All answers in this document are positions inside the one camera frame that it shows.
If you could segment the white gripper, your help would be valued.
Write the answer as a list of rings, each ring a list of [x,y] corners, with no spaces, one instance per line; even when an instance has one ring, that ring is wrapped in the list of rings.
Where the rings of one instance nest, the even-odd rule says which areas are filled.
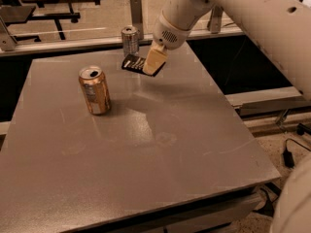
[[[179,48],[198,20],[213,7],[209,0],[166,0],[155,21],[153,42],[143,72],[153,75],[167,60],[167,50]]]

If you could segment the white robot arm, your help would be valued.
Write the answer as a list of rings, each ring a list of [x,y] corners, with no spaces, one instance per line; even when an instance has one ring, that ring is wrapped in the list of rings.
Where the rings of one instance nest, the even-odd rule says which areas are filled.
[[[311,9],[297,0],[166,0],[143,72],[151,75],[197,21],[220,7],[308,101],[311,100]]]

